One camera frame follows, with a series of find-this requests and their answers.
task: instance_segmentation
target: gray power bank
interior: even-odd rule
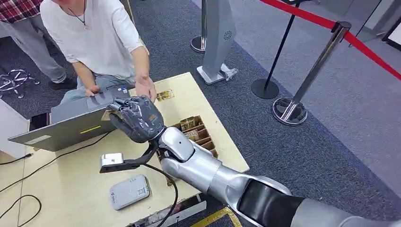
[[[110,199],[115,210],[120,210],[149,195],[148,182],[142,174],[117,183],[110,188]]]

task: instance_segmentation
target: gray carpet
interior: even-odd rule
[[[50,112],[53,106],[60,103],[67,90],[51,90],[48,86],[50,79],[44,75],[35,63],[26,55],[10,37],[0,39],[0,74],[13,69],[25,69],[31,76],[41,83],[34,85],[27,82],[22,90],[25,97],[18,99],[13,92],[5,92],[2,100],[17,110],[23,117],[29,119],[32,116]],[[53,46],[50,54],[67,70],[67,76],[76,79],[74,69],[64,56]]]
[[[230,3],[238,30],[235,40],[260,65],[270,70],[290,15],[258,0],[230,0]],[[311,1],[302,3],[300,8],[334,21],[350,21],[354,34],[362,26],[355,18],[361,18],[363,13],[356,13],[356,9],[340,17]],[[297,17],[277,63],[274,78],[295,94],[330,36],[328,29]],[[400,51],[380,39],[366,42],[366,45],[401,72]],[[401,105],[393,105],[400,100],[401,81],[357,49],[348,48],[348,42],[343,41],[302,102],[330,132],[401,196],[401,169],[397,168],[401,163]]]
[[[161,80],[190,71],[249,164],[250,174],[266,175],[286,185],[294,195],[310,197],[366,218],[401,218],[400,198],[312,114],[299,127],[284,126],[273,118],[272,100],[261,100],[250,91],[251,83],[265,77],[267,71],[237,43],[226,63],[240,72],[229,82],[205,85],[195,73],[203,55],[189,46],[200,27],[200,10],[193,2],[132,0],[131,6],[138,31],[151,53],[151,77]],[[0,62],[14,67],[18,66],[14,61],[20,65],[24,62],[26,68],[35,70],[22,57],[18,54],[11,63],[0,56]],[[20,100],[9,97],[6,102],[28,116],[31,112],[48,110],[47,106],[57,105],[60,99],[60,94],[53,95],[47,89],[32,95],[36,95],[32,99],[41,97],[41,103],[22,106],[17,105]],[[290,95],[280,85],[280,96]],[[190,226],[220,208],[221,204],[209,198],[206,211],[178,226]],[[221,221],[224,223],[219,226],[230,226],[226,219]]]

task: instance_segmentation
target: stanchion post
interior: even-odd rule
[[[295,5],[296,8],[299,7],[301,1],[298,1]],[[267,79],[257,79],[251,85],[252,92],[258,96],[259,98],[263,99],[272,99],[279,95],[279,87],[274,82],[270,81],[271,76],[273,75],[274,69],[276,68],[277,61],[279,60],[279,56],[281,54],[281,50],[283,49],[284,43],[286,42],[289,30],[294,22],[295,15],[292,14],[289,22],[287,24],[286,31],[284,32],[283,38],[280,43],[279,50],[277,51],[276,57],[274,58],[273,65],[271,66],[269,76]]]
[[[327,43],[325,49],[306,76],[294,98],[279,98],[273,103],[273,115],[279,122],[286,125],[296,126],[306,120],[308,112],[301,103],[301,99],[308,91],[320,69],[326,63],[337,44],[343,39],[344,35],[350,28],[351,24],[349,22],[336,22],[334,28],[331,30],[333,35],[331,36],[330,41]]]
[[[202,12],[200,36],[197,36],[191,40],[191,48],[196,52],[205,53],[207,39],[206,0],[202,0],[202,6],[200,7],[200,9]]]

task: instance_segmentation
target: stanchion base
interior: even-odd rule
[[[266,79],[257,79],[251,85],[252,92],[263,99],[272,99],[279,95],[279,87],[273,81],[269,81],[267,88],[264,89]]]
[[[208,85],[225,79],[225,77],[221,73],[210,77],[208,74],[206,74],[205,71],[203,71],[202,66],[197,67],[196,70],[198,71],[199,75],[205,80],[205,83]]]
[[[291,98],[279,98],[273,103],[273,116],[281,123],[290,126],[297,126],[304,122],[308,116],[308,110],[302,103],[298,103],[288,119],[282,117],[284,111],[291,103]]]
[[[205,53],[206,46],[202,48],[202,36],[197,36],[191,40],[191,48],[198,53]]]

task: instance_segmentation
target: robot finger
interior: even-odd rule
[[[125,123],[123,120],[121,120],[121,118],[119,118],[117,115],[111,113],[110,121],[117,129],[122,130],[128,137],[130,137],[132,128],[127,123]]]

